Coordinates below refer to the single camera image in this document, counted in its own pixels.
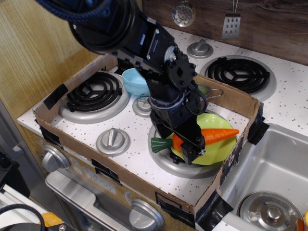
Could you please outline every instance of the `silver pot lid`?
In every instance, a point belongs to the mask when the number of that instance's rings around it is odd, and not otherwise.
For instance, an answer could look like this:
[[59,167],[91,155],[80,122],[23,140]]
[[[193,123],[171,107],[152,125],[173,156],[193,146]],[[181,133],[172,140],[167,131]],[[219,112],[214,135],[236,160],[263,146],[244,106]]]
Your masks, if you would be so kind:
[[238,215],[269,231],[296,231],[298,219],[304,220],[291,201],[273,192],[248,195],[241,202]]

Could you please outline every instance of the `blue bowl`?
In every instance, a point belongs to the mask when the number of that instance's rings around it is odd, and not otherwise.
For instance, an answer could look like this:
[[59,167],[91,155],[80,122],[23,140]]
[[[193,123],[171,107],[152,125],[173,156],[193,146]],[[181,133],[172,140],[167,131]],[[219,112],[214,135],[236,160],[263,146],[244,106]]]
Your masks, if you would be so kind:
[[150,92],[145,79],[135,68],[124,71],[122,77],[124,87],[129,93],[134,95],[142,95]]

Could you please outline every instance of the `white speckled countertop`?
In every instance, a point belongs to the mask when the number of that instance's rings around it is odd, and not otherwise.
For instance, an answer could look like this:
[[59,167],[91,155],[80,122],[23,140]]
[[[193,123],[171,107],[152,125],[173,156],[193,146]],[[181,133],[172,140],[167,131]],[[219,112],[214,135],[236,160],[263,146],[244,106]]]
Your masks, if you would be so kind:
[[[190,44],[202,39],[201,37],[179,32],[174,29],[168,28],[168,31],[175,37],[175,41],[184,53],[186,53],[186,49]],[[198,73],[209,61],[226,55],[244,55],[265,63],[274,72],[277,78],[277,89],[275,93],[269,99],[264,101],[263,116],[265,117],[265,122],[275,123],[308,136],[307,66],[209,39],[206,39],[206,41],[213,47],[214,53],[206,59],[189,58],[190,63],[196,64],[196,71]],[[204,192],[205,188],[210,184],[212,178],[190,180],[176,177],[169,173],[166,174],[166,172],[161,170],[151,157],[148,156],[149,154],[143,154],[147,150],[147,144],[141,142],[143,139],[142,134],[147,134],[152,124],[149,118],[135,117],[131,109],[133,101],[134,98],[131,97],[126,109],[110,121],[87,125],[87,130],[79,127],[78,124],[63,120],[60,116],[57,116],[52,124],[92,148],[96,148],[96,139],[103,131],[110,129],[111,127],[124,129],[130,135],[132,141],[131,147],[123,155],[113,157],[113,160],[163,191],[194,205]],[[21,125],[29,128],[37,134],[40,134],[39,127],[34,122],[35,118],[32,109],[19,117],[18,121]],[[224,111],[224,109],[213,105],[210,105],[208,109],[217,112],[227,119],[234,128],[241,131],[243,131],[247,124],[247,118],[238,114]],[[125,121],[131,121],[131,123],[126,125]],[[136,162],[133,161],[136,156],[138,156],[139,163],[147,162],[149,165],[138,165],[138,168],[136,168]]]

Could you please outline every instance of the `black cable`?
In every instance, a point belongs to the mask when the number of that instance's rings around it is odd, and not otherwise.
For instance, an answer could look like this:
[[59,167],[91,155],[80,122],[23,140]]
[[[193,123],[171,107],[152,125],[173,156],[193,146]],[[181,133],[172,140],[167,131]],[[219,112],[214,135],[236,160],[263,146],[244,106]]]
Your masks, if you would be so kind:
[[44,222],[44,219],[43,219],[42,215],[37,210],[35,210],[34,208],[32,208],[32,207],[30,207],[28,205],[14,204],[14,205],[5,206],[3,208],[0,208],[0,215],[2,213],[5,213],[7,211],[10,211],[12,209],[17,209],[17,208],[26,209],[26,210],[29,210],[30,212],[34,213],[39,218],[39,220],[40,220],[40,230],[41,231],[45,231],[45,222]]
[[104,0],[98,7],[85,13],[75,13],[69,11],[52,0],[36,0],[36,2],[44,7],[47,11],[61,19],[71,23],[84,23],[88,22],[94,17],[104,17],[105,15],[107,16],[111,0]]
[[201,110],[201,111],[199,111],[199,112],[197,112],[197,113],[195,113],[195,112],[193,112],[188,106],[187,106],[187,104],[186,104],[186,101],[184,100],[184,105],[185,105],[185,107],[187,108],[187,110],[190,112],[190,113],[192,113],[193,115],[201,115],[201,114],[203,114],[205,111],[206,111],[206,109],[207,109],[207,97],[198,89],[198,88],[196,88],[192,83],[189,85],[189,89],[191,89],[192,91],[194,91],[195,93],[197,93],[203,100],[204,100],[204,102],[205,102],[205,104],[204,104],[204,107],[203,107],[203,109]]

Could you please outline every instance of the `wooden wall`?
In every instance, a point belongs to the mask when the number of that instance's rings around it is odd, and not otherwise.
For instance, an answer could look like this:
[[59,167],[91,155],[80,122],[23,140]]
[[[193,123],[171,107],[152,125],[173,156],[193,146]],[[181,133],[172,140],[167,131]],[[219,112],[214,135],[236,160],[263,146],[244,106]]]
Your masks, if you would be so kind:
[[0,99],[40,163],[32,133],[17,118],[97,55],[34,0],[0,0],[0,22]]
[[308,65],[307,0],[239,0],[240,34],[233,39],[221,38],[232,0],[188,0],[196,18],[186,28],[172,20],[172,9],[179,1],[143,0],[143,12],[170,28]]

